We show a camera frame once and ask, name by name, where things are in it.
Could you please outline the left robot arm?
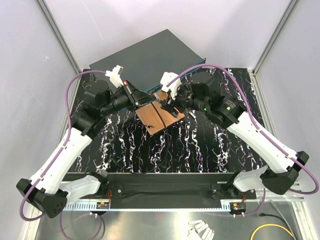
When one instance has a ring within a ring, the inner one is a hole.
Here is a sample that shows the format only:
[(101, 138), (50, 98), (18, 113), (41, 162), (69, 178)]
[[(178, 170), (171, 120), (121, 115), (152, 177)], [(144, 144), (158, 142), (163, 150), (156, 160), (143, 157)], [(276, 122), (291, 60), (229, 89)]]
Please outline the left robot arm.
[(60, 144), (30, 179), (18, 181), (16, 188), (23, 196), (22, 201), (55, 218), (70, 202), (88, 195), (103, 198), (108, 193), (106, 175), (91, 172), (63, 183), (66, 173), (104, 128), (108, 116), (122, 109), (135, 111), (155, 100), (154, 95), (138, 90), (129, 81), (122, 83), (116, 92), (103, 80), (89, 86), (84, 92), (82, 109), (74, 115)]

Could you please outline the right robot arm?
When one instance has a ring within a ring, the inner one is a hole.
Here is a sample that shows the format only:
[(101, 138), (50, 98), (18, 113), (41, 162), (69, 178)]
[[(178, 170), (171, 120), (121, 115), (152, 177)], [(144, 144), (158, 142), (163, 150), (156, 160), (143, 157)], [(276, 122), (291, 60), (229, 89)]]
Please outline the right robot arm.
[(254, 117), (245, 101), (222, 95), (208, 73), (199, 81), (182, 82), (174, 72), (165, 72), (161, 90), (168, 96), (162, 108), (176, 116), (183, 110), (203, 112), (208, 120), (234, 134), (249, 145), (264, 161), (256, 170), (237, 172), (222, 187), (232, 198), (252, 189), (268, 189), (277, 195), (292, 191), (300, 170), (309, 160), (304, 151), (296, 152), (275, 138)]

